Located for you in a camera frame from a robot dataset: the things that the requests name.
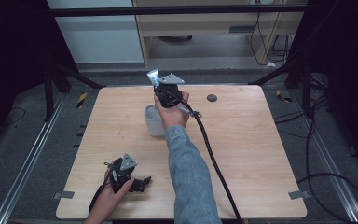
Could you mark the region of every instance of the blue denim jacket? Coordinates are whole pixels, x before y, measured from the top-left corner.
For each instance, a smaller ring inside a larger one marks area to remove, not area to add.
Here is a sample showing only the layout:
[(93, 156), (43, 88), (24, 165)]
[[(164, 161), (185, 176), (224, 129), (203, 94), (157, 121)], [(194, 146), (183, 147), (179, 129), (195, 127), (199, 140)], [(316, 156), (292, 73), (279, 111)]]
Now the blue denim jacket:
[(169, 168), (176, 199), (175, 223), (222, 223), (213, 196), (208, 166), (180, 125), (166, 133)]

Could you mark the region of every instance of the black device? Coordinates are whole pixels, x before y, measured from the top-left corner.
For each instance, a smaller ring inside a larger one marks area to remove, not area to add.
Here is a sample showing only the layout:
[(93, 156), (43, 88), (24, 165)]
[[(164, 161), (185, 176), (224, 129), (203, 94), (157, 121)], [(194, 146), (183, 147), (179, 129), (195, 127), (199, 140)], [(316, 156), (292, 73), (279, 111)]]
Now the black device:
[[(126, 153), (124, 154), (124, 159), (118, 158), (112, 163), (106, 162), (105, 165), (107, 165), (109, 168), (109, 174), (105, 177), (105, 180), (101, 186), (98, 187), (97, 192), (95, 192), (94, 197), (89, 204), (89, 213), (91, 212), (92, 207), (103, 191), (103, 188), (110, 183), (113, 192), (117, 193), (121, 187), (123, 187), (123, 185), (131, 179), (131, 174), (135, 169), (135, 166), (138, 165), (138, 162), (136, 162), (129, 154)], [(149, 176), (144, 180), (134, 179), (129, 192), (144, 192), (146, 185), (150, 183), (151, 178), (152, 177)]]
[[(117, 193), (124, 183), (131, 179), (132, 171), (138, 163), (133, 160), (129, 154), (124, 155), (124, 159), (118, 158), (112, 164), (109, 164), (110, 180), (114, 193)], [(129, 192), (144, 192), (146, 185), (150, 182), (151, 176), (144, 180), (134, 179)]]
[(177, 84), (185, 83), (181, 78), (173, 73), (166, 77), (158, 77), (158, 69), (148, 72), (147, 76), (153, 83), (154, 93), (163, 107), (171, 108), (180, 104), (182, 92), (179, 91)]
[(154, 88), (154, 93), (165, 108), (178, 105), (180, 103), (178, 99), (182, 99), (182, 92), (176, 84), (161, 84)]

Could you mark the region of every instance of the white cabinet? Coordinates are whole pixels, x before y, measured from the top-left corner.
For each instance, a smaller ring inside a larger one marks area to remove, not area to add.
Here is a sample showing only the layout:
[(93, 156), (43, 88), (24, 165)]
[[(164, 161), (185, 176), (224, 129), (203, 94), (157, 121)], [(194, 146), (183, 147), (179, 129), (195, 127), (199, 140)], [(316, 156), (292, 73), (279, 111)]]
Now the white cabinet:
[[(251, 0), (132, 0), (132, 2), (135, 7), (251, 4)], [(307, 0), (272, 1), (273, 4), (307, 2)], [(230, 32), (230, 28), (233, 27), (243, 27), (243, 30), (250, 35), (257, 23), (257, 29), (252, 36), (252, 46), (257, 60), (264, 63), (267, 58), (266, 51), (269, 51), (273, 45), (275, 36), (295, 34), (302, 14), (302, 12), (263, 12), (259, 15), (257, 13), (141, 15), (137, 16), (137, 22), (146, 64), (153, 36), (237, 35), (238, 33)]]
[[(131, 0), (48, 0), (51, 8), (132, 7)], [(134, 16), (56, 18), (79, 70), (144, 64)]]

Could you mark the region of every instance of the table surface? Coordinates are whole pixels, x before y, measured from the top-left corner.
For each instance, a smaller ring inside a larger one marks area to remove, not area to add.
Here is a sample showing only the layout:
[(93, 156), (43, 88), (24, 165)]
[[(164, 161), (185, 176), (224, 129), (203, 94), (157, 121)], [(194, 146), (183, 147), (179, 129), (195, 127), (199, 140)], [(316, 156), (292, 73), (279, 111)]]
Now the table surface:
[[(180, 90), (190, 92), (189, 104), (202, 114), (213, 154), (241, 217), (304, 217), (303, 200), (292, 200), (288, 194), (298, 186), (262, 89), (217, 85), (180, 86)], [(208, 102), (209, 94), (216, 95), (217, 101)], [(138, 162), (132, 177), (152, 176), (152, 181), (145, 192), (128, 193), (111, 218), (173, 218), (175, 195), (165, 138), (150, 136), (145, 124), (145, 107), (153, 103), (151, 86), (100, 90), (64, 189), (75, 195), (60, 199), (58, 218), (86, 218), (103, 182), (104, 163), (125, 153)], [(209, 166), (219, 216), (235, 218), (197, 122), (190, 118), (186, 129)]]

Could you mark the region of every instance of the finger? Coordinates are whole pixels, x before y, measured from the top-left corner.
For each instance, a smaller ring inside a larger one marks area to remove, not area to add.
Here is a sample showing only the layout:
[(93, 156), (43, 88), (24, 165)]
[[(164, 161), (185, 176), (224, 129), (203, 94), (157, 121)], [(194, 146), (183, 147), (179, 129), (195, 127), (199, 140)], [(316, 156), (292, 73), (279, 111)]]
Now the finger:
[(159, 102), (159, 98), (157, 97), (157, 95), (153, 95), (154, 99), (155, 99), (155, 103)]
[(107, 176), (109, 176), (109, 174), (110, 174), (110, 169), (107, 168), (107, 170), (105, 171), (104, 177), (106, 178)]
[(131, 178), (130, 180), (128, 180), (126, 183), (124, 183), (124, 185), (121, 187), (121, 189), (116, 193), (117, 197), (121, 200), (124, 195), (126, 195), (126, 193), (130, 190), (132, 183), (133, 183), (133, 178)]
[(187, 102), (188, 101), (188, 97), (189, 97), (190, 93), (188, 93), (187, 91), (182, 91), (182, 98)]

